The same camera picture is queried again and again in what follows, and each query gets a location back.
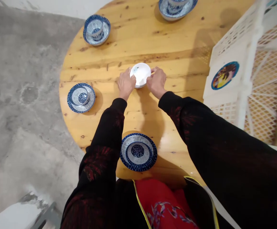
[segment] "hand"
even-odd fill
[[[136,77],[134,75],[130,77],[130,68],[124,73],[120,73],[117,84],[119,97],[127,101],[136,84]]]
[[[154,74],[147,78],[147,87],[156,98],[161,99],[161,97],[167,92],[164,88],[166,74],[163,69],[159,67],[151,69],[151,73]]]

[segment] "circular label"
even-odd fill
[[[232,78],[234,78],[239,70],[239,63],[237,61],[229,62],[224,65],[215,75],[211,82],[213,90],[219,90],[228,85]]]

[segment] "plastic crate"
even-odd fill
[[[272,144],[277,120],[277,0],[256,1],[214,46],[204,104]]]

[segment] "gray floor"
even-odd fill
[[[63,121],[58,83],[83,23],[0,8],[0,212],[30,190],[62,210],[77,183],[83,152]]]

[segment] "round wooden table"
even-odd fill
[[[114,0],[100,9],[97,14],[111,22],[109,38],[99,47],[91,46],[84,41],[81,28],[60,76],[61,110],[75,142],[82,150],[90,145],[103,111],[118,97],[116,78],[136,63],[159,66],[167,74],[166,90],[203,101],[212,47],[252,3],[200,0],[192,12],[172,23],[161,17],[157,0]],[[69,90],[80,82],[90,84],[96,93],[94,106],[83,114],[67,105]],[[119,160],[117,177],[153,176],[174,188],[184,184],[184,175],[190,175],[204,184],[174,123],[147,87],[134,89],[124,115],[123,137],[134,132],[149,136],[158,158],[145,172],[131,171]]]

